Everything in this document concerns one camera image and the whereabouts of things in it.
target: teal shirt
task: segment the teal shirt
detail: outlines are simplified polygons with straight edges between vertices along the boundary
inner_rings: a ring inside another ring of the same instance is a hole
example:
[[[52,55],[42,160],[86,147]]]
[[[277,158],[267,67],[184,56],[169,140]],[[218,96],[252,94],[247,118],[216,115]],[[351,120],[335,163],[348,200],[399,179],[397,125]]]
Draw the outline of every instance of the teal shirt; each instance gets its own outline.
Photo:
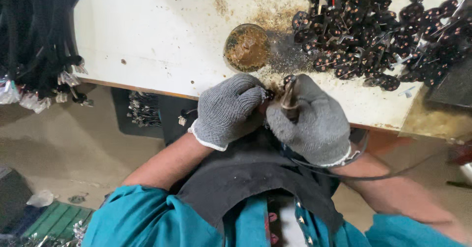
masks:
[[[225,215],[225,237],[190,206],[167,191],[141,185],[115,190],[92,216],[82,247],[269,247],[267,201],[245,200],[241,209]],[[427,225],[398,215],[374,215],[374,225],[363,235],[344,222],[334,236],[303,206],[295,207],[308,246],[329,247],[459,247]]]

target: forearm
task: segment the forearm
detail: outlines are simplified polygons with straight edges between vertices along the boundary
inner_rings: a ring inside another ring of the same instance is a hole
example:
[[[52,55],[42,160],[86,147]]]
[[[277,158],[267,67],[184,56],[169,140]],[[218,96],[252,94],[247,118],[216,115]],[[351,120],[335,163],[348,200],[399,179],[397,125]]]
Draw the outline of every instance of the forearm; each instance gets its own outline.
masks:
[[[389,169],[369,154],[357,161],[331,170],[353,177],[382,176]],[[410,178],[395,177],[376,181],[347,181],[377,213],[401,214],[428,224],[439,232],[463,242],[465,234],[457,218],[443,209],[433,196]]]
[[[131,173],[122,185],[140,184],[169,190],[213,150],[187,133]]]

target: black cable bundle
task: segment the black cable bundle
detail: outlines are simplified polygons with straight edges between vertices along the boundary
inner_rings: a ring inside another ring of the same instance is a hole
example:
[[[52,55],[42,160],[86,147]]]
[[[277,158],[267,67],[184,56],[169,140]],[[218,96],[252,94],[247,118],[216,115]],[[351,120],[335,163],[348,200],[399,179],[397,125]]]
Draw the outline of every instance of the black cable bundle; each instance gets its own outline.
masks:
[[[72,74],[72,66],[86,72],[74,39],[77,2],[0,0],[0,103],[17,102],[26,94],[41,101],[80,83]]]

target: green crate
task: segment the green crate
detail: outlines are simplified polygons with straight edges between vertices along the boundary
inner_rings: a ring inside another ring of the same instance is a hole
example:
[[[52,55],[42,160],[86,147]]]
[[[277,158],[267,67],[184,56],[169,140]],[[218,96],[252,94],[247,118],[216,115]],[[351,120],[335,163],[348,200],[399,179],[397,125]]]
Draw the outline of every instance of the green crate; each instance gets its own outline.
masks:
[[[74,237],[74,224],[80,220],[82,220],[82,225],[88,224],[93,212],[94,210],[90,208],[53,202],[38,220],[23,233],[23,236],[30,237],[37,233],[38,238],[51,236],[69,241]]]

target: white glove cuff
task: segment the white glove cuff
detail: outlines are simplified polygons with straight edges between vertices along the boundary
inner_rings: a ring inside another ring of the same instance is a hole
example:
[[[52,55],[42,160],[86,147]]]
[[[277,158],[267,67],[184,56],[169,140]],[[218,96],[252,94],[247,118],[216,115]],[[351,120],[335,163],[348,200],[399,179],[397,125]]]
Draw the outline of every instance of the white glove cuff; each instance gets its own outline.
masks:
[[[218,151],[225,151],[226,148],[228,148],[228,145],[226,145],[225,147],[219,147],[215,144],[212,144],[212,143],[209,143],[209,142],[205,142],[203,141],[202,139],[200,139],[197,135],[197,133],[195,132],[195,123],[197,122],[198,119],[196,119],[193,123],[192,123],[192,126],[190,126],[190,128],[187,130],[189,133],[192,133],[193,135],[195,135],[195,138],[197,139],[197,141],[204,145],[204,146],[207,146],[207,147],[211,147],[215,150],[218,150]]]
[[[356,155],[360,153],[360,151],[358,150],[356,150],[354,154],[351,154],[351,152],[352,152],[352,147],[351,147],[351,142],[349,142],[349,149],[347,150],[347,153],[344,155],[344,157],[342,157],[341,159],[339,159],[338,161],[334,163],[319,165],[319,167],[329,168],[329,167],[336,167],[336,166],[344,166],[348,161],[356,158],[357,157]]]

